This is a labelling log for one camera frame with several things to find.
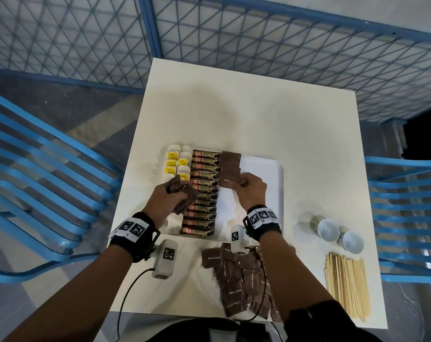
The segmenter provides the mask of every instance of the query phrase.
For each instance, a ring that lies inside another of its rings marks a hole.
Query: person's left hand
[[[154,188],[142,212],[145,212],[154,221],[155,228],[159,229],[176,205],[185,198],[187,194],[184,192],[167,193],[165,184],[160,184]]]

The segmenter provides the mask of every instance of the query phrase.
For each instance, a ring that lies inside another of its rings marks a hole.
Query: forearm
[[[93,341],[131,265],[127,251],[109,246],[5,341]]]
[[[333,299],[281,234],[275,231],[264,233],[260,245],[274,302],[284,322],[288,320],[290,310]]]

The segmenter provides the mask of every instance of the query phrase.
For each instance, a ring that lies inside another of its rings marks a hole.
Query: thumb
[[[237,182],[234,182],[234,181],[229,181],[227,183],[227,186],[229,188],[231,188],[232,190],[235,190],[236,192],[238,192],[240,189],[242,189],[242,186],[240,184],[238,184]]]
[[[179,191],[176,193],[172,193],[171,194],[173,201],[176,201],[176,204],[181,201],[184,200],[185,198],[187,198],[187,193],[183,192],[183,191]]]

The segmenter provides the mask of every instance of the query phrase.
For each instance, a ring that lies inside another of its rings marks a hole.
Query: wristband
[[[265,205],[251,207],[242,222],[246,227],[247,235],[256,241],[260,241],[260,237],[271,230],[282,234],[279,219],[274,211]]]
[[[110,245],[117,245],[125,249],[133,258],[134,263],[138,263],[144,258],[148,258],[154,243],[160,232],[155,229],[154,221],[144,212],[137,212],[133,217],[123,221],[111,234]]]

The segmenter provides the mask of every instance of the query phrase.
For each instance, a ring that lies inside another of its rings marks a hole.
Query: tabletop
[[[355,93],[283,79],[154,59],[116,213],[115,229],[140,211],[160,183],[166,149],[177,143],[274,159],[284,170],[283,237],[326,287],[325,257],[341,247],[310,232],[312,219],[331,218],[357,230],[371,314],[359,327],[387,328]],[[201,250],[220,241],[161,235],[178,242],[173,275],[144,275],[123,311],[223,317],[211,269]],[[127,288],[154,259],[133,264],[111,310],[119,311]]]

